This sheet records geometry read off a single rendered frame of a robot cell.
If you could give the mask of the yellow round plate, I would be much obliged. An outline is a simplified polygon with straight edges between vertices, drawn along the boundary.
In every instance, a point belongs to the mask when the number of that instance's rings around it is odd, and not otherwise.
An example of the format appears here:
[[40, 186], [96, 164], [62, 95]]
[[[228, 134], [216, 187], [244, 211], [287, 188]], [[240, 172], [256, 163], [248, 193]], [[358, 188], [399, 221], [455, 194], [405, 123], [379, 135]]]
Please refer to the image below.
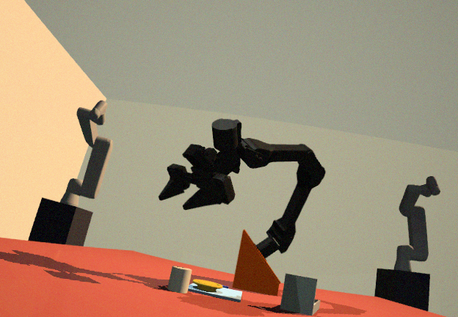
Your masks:
[[213, 283], [207, 280], [193, 280], [192, 283], [197, 284], [197, 288], [205, 291], [216, 291], [221, 289], [222, 286], [218, 283]]

